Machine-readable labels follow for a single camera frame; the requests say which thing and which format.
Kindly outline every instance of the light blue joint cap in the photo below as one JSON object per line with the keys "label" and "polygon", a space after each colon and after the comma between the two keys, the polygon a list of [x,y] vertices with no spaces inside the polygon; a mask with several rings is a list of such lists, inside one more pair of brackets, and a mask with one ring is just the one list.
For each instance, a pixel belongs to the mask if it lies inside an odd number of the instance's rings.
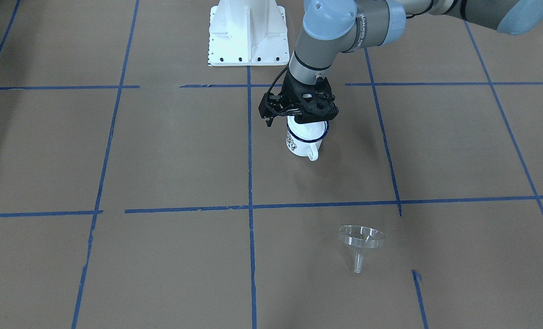
{"label": "light blue joint cap", "polygon": [[334,40],[345,35],[357,20],[355,0],[305,0],[303,28],[318,40]]}
{"label": "light blue joint cap", "polygon": [[399,39],[404,33],[405,21],[407,20],[405,18],[405,8],[401,3],[396,0],[386,0],[386,2],[389,6],[389,27],[387,27],[385,40],[380,46]]}
{"label": "light blue joint cap", "polygon": [[522,35],[543,20],[543,0],[520,0],[503,19],[497,31],[508,35]]}

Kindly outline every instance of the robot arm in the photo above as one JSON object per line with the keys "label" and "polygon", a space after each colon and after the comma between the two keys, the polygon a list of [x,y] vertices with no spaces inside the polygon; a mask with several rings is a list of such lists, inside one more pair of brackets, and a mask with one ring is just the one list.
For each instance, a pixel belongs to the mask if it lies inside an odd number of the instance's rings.
{"label": "robot arm", "polygon": [[[339,110],[326,78],[338,53],[399,39],[407,17],[450,15],[501,33],[520,35],[543,19],[543,0],[305,0],[303,28],[290,63],[259,104],[267,126],[291,115],[296,123],[328,121]],[[271,90],[286,71],[282,91]]]}

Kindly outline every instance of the white mug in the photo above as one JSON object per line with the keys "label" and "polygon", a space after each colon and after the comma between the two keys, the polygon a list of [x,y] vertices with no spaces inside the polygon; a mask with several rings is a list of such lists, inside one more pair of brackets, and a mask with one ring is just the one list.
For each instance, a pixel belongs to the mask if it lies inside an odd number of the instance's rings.
{"label": "white mug", "polygon": [[288,117],[286,145],[297,156],[308,156],[311,161],[318,159],[318,148],[328,133],[328,121],[296,123]]}

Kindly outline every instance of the clear plastic funnel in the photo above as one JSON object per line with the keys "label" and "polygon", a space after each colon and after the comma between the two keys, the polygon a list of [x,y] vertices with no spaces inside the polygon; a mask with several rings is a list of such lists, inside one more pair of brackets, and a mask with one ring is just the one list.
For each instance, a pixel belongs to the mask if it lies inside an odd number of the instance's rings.
{"label": "clear plastic funnel", "polygon": [[368,249],[381,248],[385,242],[385,234],[371,227],[343,225],[339,228],[341,241],[353,248],[355,252],[355,273],[361,273],[363,252]]}

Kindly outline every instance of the white plastic stand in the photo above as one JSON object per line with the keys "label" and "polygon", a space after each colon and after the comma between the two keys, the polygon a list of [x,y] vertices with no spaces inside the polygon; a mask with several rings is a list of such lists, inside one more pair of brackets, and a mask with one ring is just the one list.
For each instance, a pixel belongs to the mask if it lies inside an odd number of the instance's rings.
{"label": "white plastic stand", "polygon": [[211,8],[208,63],[286,65],[286,10],[276,0],[220,0]]}

